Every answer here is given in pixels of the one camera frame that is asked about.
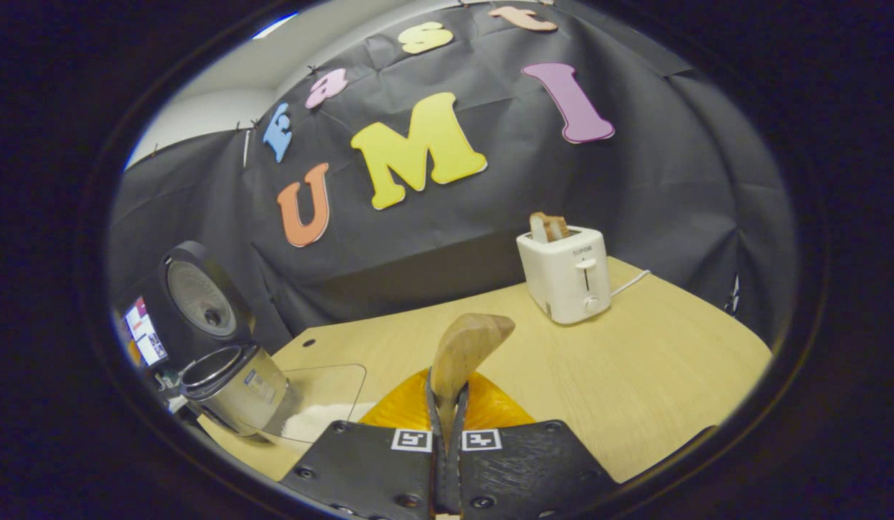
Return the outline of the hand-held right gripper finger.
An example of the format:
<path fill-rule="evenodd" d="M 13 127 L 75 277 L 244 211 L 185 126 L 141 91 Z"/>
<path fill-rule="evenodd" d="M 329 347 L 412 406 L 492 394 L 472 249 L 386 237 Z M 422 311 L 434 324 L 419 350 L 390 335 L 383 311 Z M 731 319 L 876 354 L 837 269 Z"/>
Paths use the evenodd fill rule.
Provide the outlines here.
<path fill-rule="evenodd" d="M 403 402 L 427 420 L 426 427 L 335 420 L 279 481 L 281 486 L 332 509 L 335 516 L 436 516 L 448 501 L 448 487 L 427 369 L 411 375 L 378 405 Z"/>
<path fill-rule="evenodd" d="M 620 485 L 566 422 L 537 422 L 486 376 L 470 376 L 451 457 L 463 517 L 571 517 Z"/>

